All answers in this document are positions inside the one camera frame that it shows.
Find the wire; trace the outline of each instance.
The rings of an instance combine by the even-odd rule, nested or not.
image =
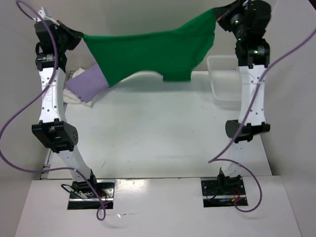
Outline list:
[[[76,194],[75,189],[73,186],[70,186],[68,184],[62,184],[60,185],[62,187],[63,190],[65,190],[66,192],[75,195],[76,197],[83,199],[82,197],[80,197],[78,194]]]
[[[250,210],[242,210],[242,209],[239,209],[237,207],[237,202],[242,200],[242,199],[245,199],[244,197],[241,197],[241,198],[238,198],[235,202],[234,202],[234,205],[235,205],[235,208],[241,212],[251,212],[251,211],[254,211],[256,210],[260,204],[261,204],[261,201],[262,201],[262,189],[261,189],[261,186],[259,184],[259,181],[258,179],[256,178],[256,176],[247,168],[245,167],[244,165],[232,160],[232,159],[223,159],[223,158],[219,158],[221,157],[227,150],[228,148],[233,144],[233,142],[236,140],[236,138],[239,136],[241,130],[242,130],[242,127],[244,125],[244,123],[246,122],[248,116],[249,116],[249,113],[250,113],[250,110],[254,104],[254,101],[256,99],[256,96],[258,94],[258,91],[259,91],[259,87],[261,85],[261,82],[263,80],[263,78],[266,76],[266,74],[268,73],[268,71],[271,70],[271,68],[273,68],[277,63],[279,63],[280,61],[282,61],[284,58],[286,58],[287,56],[291,55],[292,53],[294,53],[296,50],[298,50],[299,48],[301,48],[303,45],[305,45],[308,41],[311,40],[311,38],[316,34],[316,28],[314,29],[314,31],[303,41],[301,42],[298,46],[296,46],[295,48],[293,48],[292,50],[288,51],[286,54],[284,54],[283,56],[281,56],[280,58],[278,58],[277,60],[275,60],[273,63],[271,63],[265,70],[264,72],[262,73],[262,75],[260,76],[259,80],[258,80],[258,84],[256,86],[256,89],[255,89],[255,92],[253,94],[253,97],[251,99],[251,102],[250,102],[250,105],[248,107],[248,110],[245,114],[245,117],[243,118],[242,122],[240,123],[239,125],[239,128],[238,130],[236,131],[235,135],[233,136],[233,138],[230,140],[230,142],[228,143],[228,145],[216,156],[214,157],[213,159],[209,160],[208,163],[212,163],[212,162],[215,162],[215,161],[228,161],[228,162],[231,162],[231,163],[234,163],[234,164],[237,164],[239,165],[240,167],[242,167],[243,169],[247,170],[249,172],[249,174],[254,178],[254,180],[256,181],[257,185],[258,185],[258,188],[259,188],[259,192],[260,192],[260,197],[259,197],[259,201],[257,203],[257,205],[250,209]]]
[[[235,188],[235,190],[236,190],[236,191],[237,191],[237,193],[238,193],[238,197],[237,197],[237,198],[240,198],[241,193],[240,193],[239,189],[238,189],[238,188]]]
[[[232,199],[232,201],[235,201],[236,200],[236,194],[235,194],[234,190],[233,190],[233,194],[234,194],[234,199]]]
[[[216,189],[216,191],[215,191],[215,195],[214,195],[213,197],[208,198],[208,197],[206,196],[207,200],[208,200],[208,201],[214,200],[214,199],[216,198],[216,196],[217,196],[218,191],[219,191],[219,186],[217,187],[217,189]]]
[[[52,44],[53,44],[53,48],[54,48],[54,56],[55,56],[55,61],[54,61],[54,70],[53,70],[53,73],[51,75],[51,78],[49,79],[48,81],[48,85],[44,88],[44,90],[42,90],[42,92],[37,95],[33,100],[31,100],[28,104],[26,104],[24,107],[22,107],[18,112],[16,112],[12,117],[9,118],[9,120],[7,122],[4,123],[3,127],[1,128],[0,130],[0,140],[4,134],[4,131],[5,129],[8,127],[8,125],[19,115],[21,114],[23,111],[25,111],[30,105],[32,105],[35,101],[37,101],[42,95],[44,95],[46,93],[46,91],[48,90],[50,84],[52,83],[55,75],[56,75],[56,71],[57,71],[57,68],[58,68],[58,51],[57,51],[57,45],[56,45],[56,42],[54,40],[54,37],[53,37],[53,34],[51,32],[51,30],[49,29],[48,25],[46,24],[46,22],[44,21],[44,19],[38,14],[38,12],[31,6],[29,5],[28,3],[22,1],[22,0],[17,0],[15,2],[17,4],[17,6],[19,7],[19,9],[30,19],[33,20],[33,18],[27,14],[23,9],[22,7],[20,6],[20,4],[26,6],[28,9],[30,9],[41,21],[42,23],[44,24],[45,28],[47,29],[48,31],[48,34],[49,34],[49,37],[52,41]],[[24,169],[24,168],[20,168],[16,165],[14,165],[13,163],[11,163],[5,156],[4,154],[2,153],[2,150],[1,150],[1,147],[0,147],[0,157],[2,158],[2,160],[10,165],[11,167],[17,169],[17,170],[20,170],[20,171],[23,171],[23,172],[28,172],[28,173],[43,173],[43,172],[50,172],[50,171],[56,171],[56,170],[73,170],[75,171],[76,173],[78,173],[83,179],[84,181],[87,183],[87,185],[91,188],[92,192],[95,194],[95,196],[99,199],[100,201],[100,204],[101,206],[99,207],[99,209],[97,210],[97,213],[96,213],[96,216],[97,216],[97,219],[99,221],[103,221],[106,217],[106,210],[105,210],[105,204],[103,203],[102,199],[100,198],[100,196],[97,194],[97,192],[95,191],[94,187],[90,184],[90,182],[86,179],[86,177],[79,171],[79,170],[76,170],[75,168],[71,168],[71,167],[60,167],[60,168],[53,168],[53,169],[46,169],[46,170],[30,170],[30,169]],[[99,217],[99,211],[100,210],[103,210],[103,216],[102,217]]]

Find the white panel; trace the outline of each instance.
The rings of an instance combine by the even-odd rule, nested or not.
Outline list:
[[[102,93],[92,109],[67,106],[80,153],[97,178],[217,176],[222,163],[207,161],[228,144],[225,123],[238,119],[239,111],[214,105],[207,72],[194,72],[192,78],[165,83],[157,74],[139,73]],[[257,175],[271,175],[260,136],[239,161]],[[63,166],[56,154],[50,163]],[[48,177],[71,176],[65,170]]]
[[[300,237],[281,178],[259,182],[261,206],[240,213],[234,207],[203,208],[199,178],[117,180],[114,208],[100,222],[96,210],[67,210],[69,194],[60,185],[69,181],[33,181],[16,237]],[[253,207],[258,188],[250,177],[244,185]]]
[[[316,27],[308,0],[279,0],[267,32],[271,61],[301,43]],[[274,174],[281,175],[302,236],[316,233],[316,37],[267,75],[263,137]]]

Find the black cable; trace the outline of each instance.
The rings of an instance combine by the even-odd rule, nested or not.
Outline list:
[[[73,194],[73,195],[75,195],[76,197],[82,199],[82,197],[80,197],[78,194],[76,194],[75,189],[74,189],[73,186],[68,185],[68,184],[62,184],[62,185],[60,185],[60,186],[61,186],[62,189],[65,190],[66,192],[68,192],[68,193],[70,193],[70,194]]]
[[[219,191],[219,186],[217,187],[217,189],[216,189],[216,191],[215,191],[214,196],[213,196],[213,197],[211,197],[211,198],[208,198],[208,197],[206,196],[206,200],[208,200],[208,201],[212,201],[212,200],[214,200],[214,199],[216,198],[216,196],[217,196],[218,191]]]
[[[100,190],[100,193],[101,193],[101,197],[102,197],[102,194],[103,194],[103,196],[104,196],[104,198],[105,198],[105,201],[107,200],[107,198],[108,198],[108,196],[107,196],[107,194],[105,193],[105,191],[104,190]]]

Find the white wall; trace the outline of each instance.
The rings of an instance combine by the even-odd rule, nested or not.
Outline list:
[[[266,39],[272,61],[316,27],[308,0],[279,0]],[[316,235],[316,37],[268,74],[263,142],[274,174],[281,175],[303,237]]]
[[[35,66],[36,35],[31,20],[20,13],[13,0],[0,1],[0,126],[40,92]],[[41,168],[45,150],[31,133],[37,123],[37,102],[5,132],[0,146],[13,163]],[[12,237],[17,228],[31,180],[37,176],[10,168],[0,160],[0,236]]]
[[[234,0],[30,0],[36,8],[45,6],[55,19],[89,35],[132,35],[172,30],[210,8]],[[266,0],[274,5],[276,0]],[[215,42],[209,54],[234,55],[233,34],[215,30]],[[84,42],[70,52],[69,69],[95,63]],[[207,71],[204,61],[197,70]]]

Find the white cloth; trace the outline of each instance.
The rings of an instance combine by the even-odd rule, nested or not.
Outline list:
[[[73,74],[73,78],[71,80],[75,80],[76,76],[83,73],[84,71],[85,71],[84,69],[79,68],[77,71],[75,71],[75,73]],[[76,95],[73,94],[72,92],[70,92],[69,90],[64,89],[64,103],[67,103],[67,104],[84,105],[84,106],[88,106],[88,107],[92,108],[97,96],[98,95],[96,95],[91,101],[86,103],[86,102],[78,99],[78,97],[76,97]]]

